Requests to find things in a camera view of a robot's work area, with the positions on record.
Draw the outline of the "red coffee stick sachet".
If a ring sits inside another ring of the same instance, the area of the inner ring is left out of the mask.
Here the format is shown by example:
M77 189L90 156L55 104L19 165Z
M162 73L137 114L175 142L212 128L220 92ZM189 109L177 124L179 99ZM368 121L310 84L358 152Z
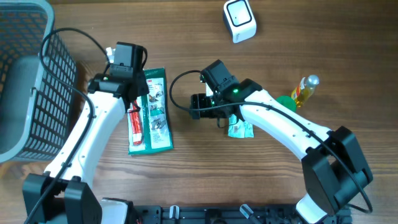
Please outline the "red coffee stick sachet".
M143 142L141 119L139 116L140 110L141 108L138 106L137 101L133 101L129 110L133 146L141 145Z

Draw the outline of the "mint green sachet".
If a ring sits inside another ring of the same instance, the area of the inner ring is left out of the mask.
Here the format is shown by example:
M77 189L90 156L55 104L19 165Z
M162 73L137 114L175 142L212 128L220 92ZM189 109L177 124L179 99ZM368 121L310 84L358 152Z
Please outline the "mint green sachet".
M253 138L253 125L240 120L234 114L229 117L228 136L232 138Z

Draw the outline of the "green lid jar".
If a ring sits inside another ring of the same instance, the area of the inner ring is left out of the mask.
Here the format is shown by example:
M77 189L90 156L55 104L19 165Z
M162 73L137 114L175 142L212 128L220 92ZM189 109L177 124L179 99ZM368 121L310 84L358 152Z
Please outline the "green lid jar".
M289 96L280 96L276 101L293 112L297 110L296 102Z

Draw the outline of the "green white gloves package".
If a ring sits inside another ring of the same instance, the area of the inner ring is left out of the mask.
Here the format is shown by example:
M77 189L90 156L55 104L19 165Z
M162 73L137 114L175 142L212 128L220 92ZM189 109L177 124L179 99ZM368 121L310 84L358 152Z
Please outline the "green white gloves package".
M154 68L145 71L149 93L139 96L137 101L141 108L143 142L141 145L132 145L132 131L127 111L128 139L130 156L155 154L174 148L172 132L169 128L169 115L167 108L167 82L164 68Z

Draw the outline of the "yellow oil bottle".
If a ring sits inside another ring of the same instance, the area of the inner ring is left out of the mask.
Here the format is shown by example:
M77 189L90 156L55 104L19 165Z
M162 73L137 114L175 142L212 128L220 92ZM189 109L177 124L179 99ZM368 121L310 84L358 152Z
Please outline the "yellow oil bottle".
M296 107L301 107L314 94L319 84L320 80L317 75L303 77L291 93L291 99L295 101Z

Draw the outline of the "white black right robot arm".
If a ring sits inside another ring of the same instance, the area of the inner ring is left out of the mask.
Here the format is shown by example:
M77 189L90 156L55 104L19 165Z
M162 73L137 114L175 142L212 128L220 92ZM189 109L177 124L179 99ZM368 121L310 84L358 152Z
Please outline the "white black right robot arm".
M212 94L192 96L193 118L234 114L270 134L301 161L307 193L295 209L307 223L337 214L373 181L359 142L348 128L333 131L299 116L258 83L239 82L220 60L199 74Z

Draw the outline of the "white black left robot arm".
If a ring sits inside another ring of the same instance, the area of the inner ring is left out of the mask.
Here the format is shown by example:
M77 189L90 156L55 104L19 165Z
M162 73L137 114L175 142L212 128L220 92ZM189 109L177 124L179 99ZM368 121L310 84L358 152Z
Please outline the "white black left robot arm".
M88 83L86 103L72 132L42 175L27 176L22 193L26 223L136 223L132 201L98 200L95 170L110 135L137 97L148 94L147 50L118 42L114 61Z

